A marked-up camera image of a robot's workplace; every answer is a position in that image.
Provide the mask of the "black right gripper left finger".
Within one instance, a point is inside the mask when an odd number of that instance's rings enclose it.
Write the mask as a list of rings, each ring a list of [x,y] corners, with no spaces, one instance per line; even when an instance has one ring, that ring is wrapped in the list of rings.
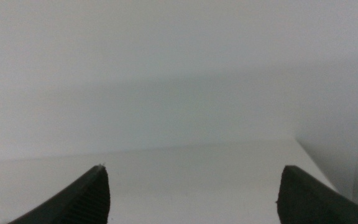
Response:
[[[97,165],[9,224],[107,224],[109,210],[108,173]]]

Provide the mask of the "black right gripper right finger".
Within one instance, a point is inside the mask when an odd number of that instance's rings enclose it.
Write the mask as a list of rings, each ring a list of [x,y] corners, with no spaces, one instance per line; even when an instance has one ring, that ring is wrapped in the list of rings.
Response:
[[[285,166],[278,193],[282,224],[358,224],[358,204],[297,166]]]

